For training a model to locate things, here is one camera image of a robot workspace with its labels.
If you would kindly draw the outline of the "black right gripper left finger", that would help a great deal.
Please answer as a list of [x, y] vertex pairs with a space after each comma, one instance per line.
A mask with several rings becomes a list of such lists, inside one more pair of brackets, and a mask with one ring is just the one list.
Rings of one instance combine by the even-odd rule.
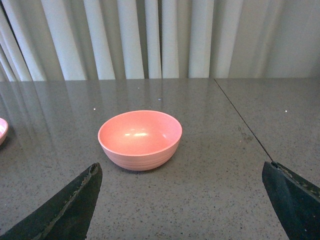
[[0, 236], [2, 240], [85, 240], [103, 171], [94, 163], [52, 198]]

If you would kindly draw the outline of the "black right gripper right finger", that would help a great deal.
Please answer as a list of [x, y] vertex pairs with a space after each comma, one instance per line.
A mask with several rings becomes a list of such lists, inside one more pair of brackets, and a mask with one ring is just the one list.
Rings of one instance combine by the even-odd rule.
[[284, 165], [265, 162], [262, 182], [290, 240], [320, 238], [320, 188]]

